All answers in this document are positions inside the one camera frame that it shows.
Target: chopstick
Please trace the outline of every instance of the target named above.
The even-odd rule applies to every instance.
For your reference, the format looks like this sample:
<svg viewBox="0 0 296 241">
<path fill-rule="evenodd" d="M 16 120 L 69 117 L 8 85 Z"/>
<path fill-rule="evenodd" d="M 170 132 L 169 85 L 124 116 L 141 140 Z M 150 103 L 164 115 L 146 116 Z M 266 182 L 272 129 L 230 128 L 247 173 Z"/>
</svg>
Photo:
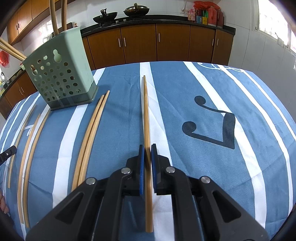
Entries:
<svg viewBox="0 0 296 241">
<path fill-rule="evenodd" d="M 96 135 L 96 130 L 98 129 L 98 125 L 99 125 L 99 122 L 100 122 L 102 112 L 103 112 L 103 109 L 105 107 L 107 98 L 109 96 L 109 93 L 110 93 L 110 91 L 107 91 L 107 93 L 106 93 L 106 95 L 104 97 L 104 100 L 103 100 L 103 102 L 102 102 L 102 104 L 100 106 L 100 109 L 98 111 L 98 114 L 96 116 L 96 119 L 94 121 L 93 127 L 91 129 L 91 133 L 89 135 L 89 139 L 87 141 L 85 153 L 84 153 L 83 160 L 82 160 L 82 165 L 81 165 L 79 179 L 78 179 L 78 186 L 81 183 L 83 183 L 84 180 L 85 180 L 87 166 L 88 166 L 88 163 L 89 163 L 89 156 L 90 156 L 90 153 L 91 153 L 91 148 L 92 148 L 92 145 L 93 145 L 93 142 L 94 142 L 94 138 L 95 138 L 95 135 Z"/>
<path fill-rule="evenodd" d="M 20 51 L 12 47 L 9 43 L 7 43 L 3 38 L 0 38 L 0 43 L 2 43 L 5 47 L 9 48 L 12 52 L 15 52 L 17 55 L 19 55 L 22 58 L 26 58 L 25 55 L 23 55 Z"/>
<path fill-rule="evenodd" d="M 62 32 L 67 30 L 67 0 L 62 0 Z"/>
<path fill-rule="evenodd" d="M 18 144 L 19 144 L 19 142 L 20 142 L 20 138 L 21 138 L 21 136 L 22 136 L 22 133 L 24 132 L 24 129 L 25 129 L 27 123 L 28 123 L 28 120 L 29 120 L 29 118 L 30 118 L 30 116 L 31 116 L 31 114 L 32 114 L 32 112 L 33 112 L 33 110 L 35 109 L 35 106 L 36 106 L 36 105 L 34 105 L 34 106 L 32 107 L 32 109 L 30 110 L 30 112 L 29 112 L 28 116 L 26 117 L 25 122 L 24 122 L 24 124 L 22 125 L 22 128 L 21 128 L 21 130 L 20 130 L 20 132 L 19 132 L 19 134 L 18 134 L 18 136 L 17 136 L 17 140 L 16 140 L 16 142 L 15 142 L 15 147 L 16 147 L 16 148 L 17 148 L 17 146 L 18 146 Z M 14 159 L 15 159 L 15 155 L 16 155 L 16 154 L 14 154 L 14 155 L 11 157 L 11 159 L 10 159 L 10 168 L 9 168 L 8 181 L 7 181 L 7 187 L 8 187 L 8 188 L 10 188 L 11 174 L 12 174 L 12 168 L 13 168 L 13 162 L 14 162 Z"/>
<path fill-rule="evenodd" d="M 19 212 L 19 217 L 20 217 L 20 222 L 21 223 L 24 223 L 24 218 L 23 218 L 23 215 L 22 215 L 22 202 L 21 202 L 21 198 L 22 198 L 22 189 L 21 189 L 22 188 L 22 172 L 24 170 L 25 159 L 26 159 L 26 155 L 27 155 L 27 152 L 28 152 L 29 144 L 30 144 L 30 141 L 32 139 L 33 132 L 34 132 L 34 130 L 36 128 L 36 125 L 37 125 L 37 122 L 38 122 L 39 118 L 40 118 L 40 114 L 38 115 L 37 119 L 35 120 L 33 128 L 32 128 L 32 130 L 30 132 L 30 135 L 28 137 L 28 140 L 27 140 L 27 143 L 26 143 L 23 155 L 22 155 L 22 161 L 20 163 L 20 173 L 19 173 L 18 186 L 17 186 L 17 207 L 18 207 L 18 212 Z"/>
<path fill-rule="evenodd" d="M 54 0 L 49 0 L 49 12 L 52 18 L 52 27 L 54 29 L 54 35 L 57 36 L 59 34 L 59 29 L 57 28 L 57 17 L 55 14 Z"/>
<path fill-rule="evenodd" d="M 81 169 L 81 165 L 82 165 L 82 160 L 83 160 L 83 156 L 84 156 L 84 153 L 85 153 L 85 148 L 86 148 L 86 145 L 87 145 L 87 141 L 89 140 L 89 135 L 91 133 L 91 129 L 93 127 L 93 124 L 94 124 L 94 121 L 96 119 L 96 116 L 98 114 L 98 111 L 99 111 L 99 108 L 101 106 L 101 103 L 103 101 L 103 98 L 104 98 L 104 95 L 101 96 L 94 112 L 93 112 L 93 115 L 91 117 L 91 120 L 89 122 L 89 125 L 86 129 L 86 132 L 85 132 L 85 135 L 84 135 L 84 138 L 83 138 L 83 141 L 82 141 L 82 144 L 81 144 L 81 148 L 80 148 L 80 152 L 79 152 L 79 155 L 78 155 L 78 159 L 77 159 L 77 163 L 76 163 L 76 168 L 75 168 L 75 172 L 74 172 L 74 178 L 73 178 L 73 183 L 72 183 L 72 191 L 74 191 L 77 186 L 78 186 L 78 179 L 79 179 L 79 174 L 80 174 L 80 169 Z"/>
<path fill-rule="evenodd" d="M 144 76 L 144 146 L 145 146 L 145 227 L 147 233 L 153 232 L 152 214 L 152 183 L 150 159 L 150 130 L 149 130 L 149 104 L 146 76 Z"/>
<path fill-rule="evenodd" d="M 19 56 L 18 54 L 16 54 L 15 52 L 13 52 L 12 50 L 10 50 L 9 48 L 7 48 L 6 46 L 0 44 L 0 49 L 4 50 L 6 53 L 10 54 L 11 56 L 17 58 L 20 61 L 24 61 L 25 58 Z"/>
<path fill-rule="evenodd" d="M 23 213 L 24 213 L 25 226 L 27 228 L 30 228 L 29 214 L 28 214 L 28 185 L 29 185 L 29 175 L 30 175 L 32 159 L 33 159 L 33 155 L 34 155 L 34 152 L 36 149 L 37 142 L 39 140 L 40 133 L 41 133 L 43 126 L 44 126 L 50 113 L 51 113 L 51 111 L 49 109 L 48 112 L 46 113 L 44 119 L 42 120 L 42 123 L 41 123 L 41 125 L 36 133 L 36 137 L 33 141 L 33 144 L 32 144 L 31 150 L 30 150 L 30 154 L 29 154 L 29 158 L 27 161 L 27 165 L 26 165 L 24 186 L 23 186 L 24 189 L 23 189 L 23 193 L 22 193 L 22 208 L 23 208 Z"/>
</svg>

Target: striped tablecloth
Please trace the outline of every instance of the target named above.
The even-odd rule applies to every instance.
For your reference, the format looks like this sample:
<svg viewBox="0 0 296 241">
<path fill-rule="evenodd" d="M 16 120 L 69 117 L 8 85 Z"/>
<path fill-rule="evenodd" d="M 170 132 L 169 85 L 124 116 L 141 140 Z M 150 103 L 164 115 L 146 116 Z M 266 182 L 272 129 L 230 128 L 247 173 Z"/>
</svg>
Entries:
<svg viewBox="0 0 296 241">
<path fill-rule="evenodd" d="M 94 102 L 53 111 L 42 130 L 29 177 L 31 227 L 71 192 L 87 125 L 107 90 L 110 95 L 86 176 L 108 177 L 138 154 L 144 143 L 142 78 L 146 75 L 150 143 L 156 143 L 158 153 L 189 176 L 211 177 L 270 237 L 278 231 L 296 202 L 296 125 L 255 74 L 213 64 L 151 62 L 99 69 L 93 75 L 99 86 Z M 24 237 L 29 228 L 20 223 L 17 182 L 32 125 L 38 114 L 41 122 L 49 108 L 39 93 L 14 107 L 0 134 L 4 151 L 15 143 L 34 104 L 17 148 L 11 188 L 7 187 L 10 160 L 0 167 L 0 187 L 15 228 Z M 153 195 L 153 202 L 154 232 L 148 234 L 143 198 L 126 198 L 119 240 L 173 240 L 170 197 Z"/>
</svg>

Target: brown cabinet door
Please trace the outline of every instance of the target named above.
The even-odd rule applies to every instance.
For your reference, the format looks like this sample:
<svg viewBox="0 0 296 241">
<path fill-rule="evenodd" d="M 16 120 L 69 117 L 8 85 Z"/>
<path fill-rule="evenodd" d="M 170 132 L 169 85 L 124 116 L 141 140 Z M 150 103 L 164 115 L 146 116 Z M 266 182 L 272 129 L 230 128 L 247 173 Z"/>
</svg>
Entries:
<svg viewBox="0 0 296 241">
<path fill-rule="evenodd" d="M 9 114 L 12 111 L 12 107 L 9 104 L 8 100 L 6 99 L 5 95 L 1 97 L 0 100 L 0 113 L 3 115 L 5 120 L 7 120 Z"/>
<path fill-rule="evenodd" d="M 96 69 L 125 64 L 120 28 L 88 36 Z"/>
<path fill-rule="evenodd" d="M 228 65 L 233 35 L 221 30 L 216 30 L 215 44 L 213 50 L 212 63 Z"/>
<path fill-rule="evenodd" d="M 32 0 L 32 18 L 49 8 L 49 0 Z"/>
<path fill-rule="evenodd" d="M 27 0 L 17 12 L 17 24 L 19 27 L 19 34 L 32 21 L 32 2 Z"/>
<path fill-rule="evenodd" d="M 94 61 L 92 59 L 91 50 L 89 48 L 89 42 L 87 40 L 87 37 L 82 38 L 82 42 L 83 42 L 83 45 L 84 45 L 87 60 L 89 62 L 89 66 L 90 66 L 91 70 L 95 70 L 96 68 L 94 66 Z"/>
<path fill-rule="evenodd" d="M 7 37 L 8 43 L 11 44 L 18 36 L 18 27 L 17 27 L 17 12 L 12 16 L 8 25 L 7 25 Z"/>
<path fill-rule="evenodd" d="M 214 39 L 215 30 L 191 26 L 188 61 L 210 63 Z"/>
<path fill-rule="evenodd" d="M 12 86 L 9 88 L 9 90 L 5 94 L 5 97 L 12 108 L 16 105 L 16 103 L 18 103 L 19 101 L 25 98 L 17 82 L 14 82 L 12 84 Z"/>
<path fill-rule="evenodd" d="M 190 25 L 156 24 L 157 60 L 188 61 Z"/>
<path fill-rule="evenodd" d="M 17 83 L 20 87 L 20 90 L 24 97 L 28 97 L 29 95 L 37 92 L 37 89 L 33 85 L 30 77 L 28 76 L 27 72 L 23 73 L 19 79 L 17 80 Z"/>
<path fill-rule="evenodd" d="M 126 63 L 157 61 L 155 24 L 121 28 Z"/>
</svg>

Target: metal screw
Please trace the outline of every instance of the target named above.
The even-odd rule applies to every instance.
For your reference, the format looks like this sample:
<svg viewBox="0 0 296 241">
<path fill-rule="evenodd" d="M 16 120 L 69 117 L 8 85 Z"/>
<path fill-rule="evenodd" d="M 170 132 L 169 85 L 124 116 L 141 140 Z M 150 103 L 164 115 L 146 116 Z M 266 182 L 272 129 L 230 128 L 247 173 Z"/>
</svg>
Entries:
<svg viewBox="0 0 296 241">
<path fill-rule="evenodd" d="M 201 181 L 203 183 L 210 183 L 211 179 L 209 177 L 207 177 L 207 176 L 204 176 L 204 177 L 201 178 Z"/>
<path fill-rule="evenodd" d="M 93 185 L 95 184 L 96 180 L 93 177 L 90 177 L 86 180 L 86 184 Z"/>
<path fill-rule="evenodd" d="M 122 174 L 129 174 L 130 172 L 131 172 L 131 170 L 128 167 L 124 167 L 121 169 Z"/>
<path fill-rule="evenodd" d="M 167 167 L 165 170 L 168 173 L 174 173 L 176 171 L 176 169 L 174 167 Z"/>
</svg>

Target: black musical note print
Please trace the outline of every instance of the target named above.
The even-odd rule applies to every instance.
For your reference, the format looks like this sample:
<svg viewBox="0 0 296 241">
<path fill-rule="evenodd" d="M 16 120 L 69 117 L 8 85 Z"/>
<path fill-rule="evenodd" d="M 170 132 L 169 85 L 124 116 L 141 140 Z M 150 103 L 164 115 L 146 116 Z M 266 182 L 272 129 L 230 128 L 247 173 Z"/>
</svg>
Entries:
<svg viewBox="0 0 296 241">
<path fill-rule="evenodd" d="M 184 122 L 182 125 L 182 131 L 187 136 L 200 139 L 203 141 L 211 142 L 220 146 L 224 146 L 230 149 L 234 149 L 234 126 L 235 126 L 235 116 L 233 113 L 229 113 L 222 110 L 216 110 L 212 109 L 210 107 L 204 106 L 206 103 L 206 100 L 202 96 L 196 96 L 194 98 L 194 101 L 201 106 L 202 108 L 205 108 L 210 111 L 218 112 L 218 113 L 225 113 L 224 119 L 223 119 L 223 125 L 222 125 L 222 136 L 223 141 L 218 141 L 216 139 L 206 137 L 203 135 L 195 134 L 193 133 L 196 130 L 196 124 L 192 121 Z"/>
</svg>

